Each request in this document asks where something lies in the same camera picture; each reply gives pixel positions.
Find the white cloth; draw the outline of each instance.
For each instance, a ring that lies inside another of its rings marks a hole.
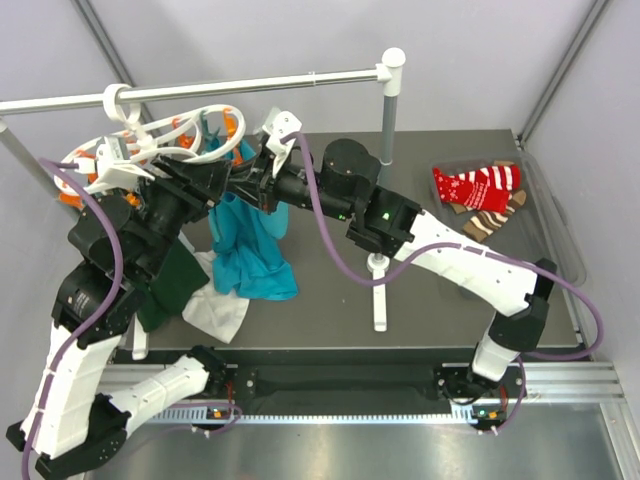
[[[221,342],[229,343],[242,325],[249,299],[239,298],[234,290],[223,295],[213,287],[214,252],[197,252],[193,256],[211,281],[193,293],[182,311],[182,318]]]

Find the clear storage box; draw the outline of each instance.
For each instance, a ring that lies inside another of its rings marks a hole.
[[[446,175],[456,175],[489,167],[497,160],[515,163],[521,171],[519,188],[527,193],[525,204],[483,244],[514,258],[535,262],[549,258],[559,267],[559,273],[574,285],[586,280],[586,271],[573,238],[567,228],[567,219],[557,199],[552,195],[536,159],[526,152],[483,154],[430,162],[430,190],[433,195],[435,215],[448,227],[462,232],[464,224],[476,211],[456,214],[447,203],[442,203],[436,190],[431,169],[439,168]]]

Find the teal cloth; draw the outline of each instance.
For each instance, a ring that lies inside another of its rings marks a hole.
[[[271,215],[233,194],[225,194],[209,211],[213,234],[213,281],[216,290],[239,297],[287,300],[298,294],[291,265],[278,247],[289,223],[289,206],[280,203]]]

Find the wall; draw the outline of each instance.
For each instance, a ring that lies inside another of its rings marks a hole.
[[[640,422],[638,18],[640,3],[611,2],[528,148],[567,210],[608,327],[603,352]]]
[[[114,79],[64,0],[16,2],[0,15],[3,99],[93,93]],[[60,159],[83,140],[113,130],[104,114],[76,110],[5,119],[36,156]],[[58,286],[78,263],[63,212],[0,145],[0,430],[23,419],[49,350]],[[20,454],[0,439],[3,478],[18,478]]]
[[[407,54],[401,130],[519,131],[590,0],[95,1],[139,86],[373,68]],[[204,99],[152,104],[157,117]],[[250,125],[274,104],[309,132],[381,126],[374,84],[218,97]]]

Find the patterned red sock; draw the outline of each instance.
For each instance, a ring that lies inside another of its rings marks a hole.
[[[486,183],[468,182],[458,177],[444,175],[439,169],[433,169],[438,195],[442,202],[453,202],[474,208],[504,213],[509,202],[509,191],[498,190]]]
[[[452,178],[472,183],[484,183],[498,190],[516,190],[520,186],[520,169],[509,162],[496,162],[491,167],[460,173]]]

